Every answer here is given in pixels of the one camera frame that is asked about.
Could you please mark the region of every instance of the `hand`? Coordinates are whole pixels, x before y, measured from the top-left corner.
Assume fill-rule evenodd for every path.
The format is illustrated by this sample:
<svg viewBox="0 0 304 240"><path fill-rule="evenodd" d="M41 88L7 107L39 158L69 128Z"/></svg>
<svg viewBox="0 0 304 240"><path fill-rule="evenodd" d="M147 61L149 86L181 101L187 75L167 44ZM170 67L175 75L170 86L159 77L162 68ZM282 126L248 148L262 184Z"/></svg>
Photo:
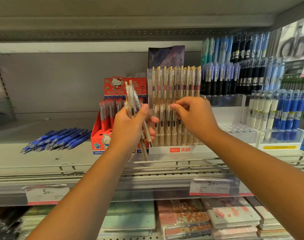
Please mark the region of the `hand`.
<svg viewBox="0 0 304 240"><path fill-rule="evenodd" d="M134 149L137 148L142 135L143 122L151 121L158 123L160 120L157 117L148 114L149 105L142 104L140 111L137 113L134 120L130 119L126 114L126 109L123 107L116 115L113 124L113 132L110 145L107 150L115 150L129 160ZM149 127L152 139L154 139L155 131Z"/></svg>
<svg viewBox="0 0 304 240"><path fill-rule="evenodd" d="M184 97L170 107L176 110L178 119L182 119L188 131L201 141L205 136L220 130L208 100L201 97Z"/></svg>

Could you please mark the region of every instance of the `red cardboard box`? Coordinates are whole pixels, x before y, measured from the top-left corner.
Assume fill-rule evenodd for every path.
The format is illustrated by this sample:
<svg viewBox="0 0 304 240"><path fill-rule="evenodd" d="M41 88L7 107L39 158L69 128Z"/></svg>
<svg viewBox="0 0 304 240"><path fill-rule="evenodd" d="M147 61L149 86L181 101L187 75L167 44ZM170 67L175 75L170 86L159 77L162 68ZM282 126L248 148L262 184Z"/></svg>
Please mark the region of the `red cardboard box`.
<svg viewBox="0 0 304 240"><path fill-rule="evenodd" d="M124 78L124 77L112 77L112 78L105 78L104 80L104 99L112 98L118 99L123 98L126 99L126 88L125 88L125 81L129 83L132 80L132 84L136 89L139 97L144 98L146 101L147 99L147 80L146 78ZM109 128L106 131L101 130L101 119L100 119L100 112L95 120L95 124L91 134L91 144L93 154L102 154L106 148L110 144L112 136L112 129ZM145 141L146 149L149 148L149 144Z"/></svg>

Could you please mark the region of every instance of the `person's left hand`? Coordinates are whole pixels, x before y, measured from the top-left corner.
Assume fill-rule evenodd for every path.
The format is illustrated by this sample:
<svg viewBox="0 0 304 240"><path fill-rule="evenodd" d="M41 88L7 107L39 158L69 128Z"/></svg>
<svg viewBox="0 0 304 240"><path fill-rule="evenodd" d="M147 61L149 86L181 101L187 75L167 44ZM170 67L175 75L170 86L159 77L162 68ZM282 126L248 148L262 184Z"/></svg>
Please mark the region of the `person's left hand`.
<svg viewBox="0 0 304 240"><path fill-rule="evenodd" d="M145 120L153 123L160 121L157 117L149 115L148 112L149 105L142 104L140 111L132 120L127 116L126 109L123 107L115 115L112 137L107 150L116 150L121 153L126 160L130 159L133 150L137 148L141 139L143 122ZM154 139L154 129L149 127L149 131L152 139Z"/></svg>

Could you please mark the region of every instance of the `metal shelf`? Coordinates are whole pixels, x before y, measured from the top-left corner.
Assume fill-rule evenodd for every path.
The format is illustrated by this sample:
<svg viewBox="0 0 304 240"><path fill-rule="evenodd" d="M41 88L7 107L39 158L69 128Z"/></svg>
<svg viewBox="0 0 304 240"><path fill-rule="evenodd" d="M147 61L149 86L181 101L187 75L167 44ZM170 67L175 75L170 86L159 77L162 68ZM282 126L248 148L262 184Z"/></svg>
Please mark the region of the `metal shelf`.
<svg viewBox="0 0 304 240"><path fill-rule="evenodd" d="M67 184L73 187L97 160L90 140L70 151L20 154L20 150L45 131L77 126L91 129L93 119L15 121L0 127L0 206L26 205L25 186ZM304 170L304 152L270 154ZM214 153L140 154L126 165L113 201L190 198L191 179L233 177Z"/></svg>
<svg viewBox="0 0 304 240"><path fill-rule="evenodd" d="M301 18L304 0L0 0L0 41L198 40Z"/></svg>

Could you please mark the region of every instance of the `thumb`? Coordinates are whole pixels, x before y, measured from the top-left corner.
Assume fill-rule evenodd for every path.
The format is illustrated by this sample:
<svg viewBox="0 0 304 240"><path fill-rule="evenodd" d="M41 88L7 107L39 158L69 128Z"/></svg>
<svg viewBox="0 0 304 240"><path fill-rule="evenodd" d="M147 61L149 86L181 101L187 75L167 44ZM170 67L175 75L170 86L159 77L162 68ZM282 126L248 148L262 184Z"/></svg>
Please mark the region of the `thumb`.
<svg viewBox="0 0 304 240"><path fill-rule="evenodd" d="M188 111L183 108L180 104L171 104L171 109L175 109L175 111L180 115L181 119L184 120L184 118L187 117Z"/></svg>
<svg viewBox="0 0 304 240"><path fill-rule="evenodd" d="M139 112L136 114L134 121L142 125L145 119L147 118L148 113L149 113L149 105L143 104Z"/></svg>

